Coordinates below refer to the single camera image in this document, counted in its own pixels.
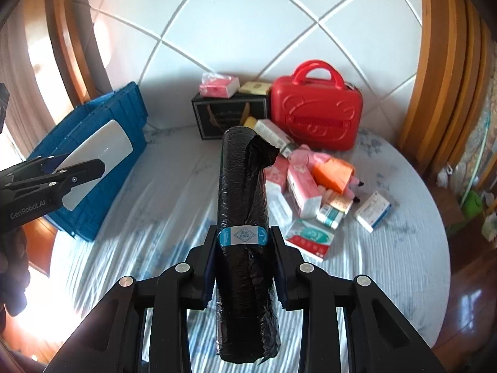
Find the person's left hand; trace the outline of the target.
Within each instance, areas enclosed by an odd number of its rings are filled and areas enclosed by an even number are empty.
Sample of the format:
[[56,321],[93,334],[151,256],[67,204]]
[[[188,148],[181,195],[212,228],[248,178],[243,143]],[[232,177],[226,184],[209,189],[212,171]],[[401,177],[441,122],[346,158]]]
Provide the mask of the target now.
[[9,315],[15,317],[26,308],[29,283],[27,238],[19,227],[1,237],[1,308]]

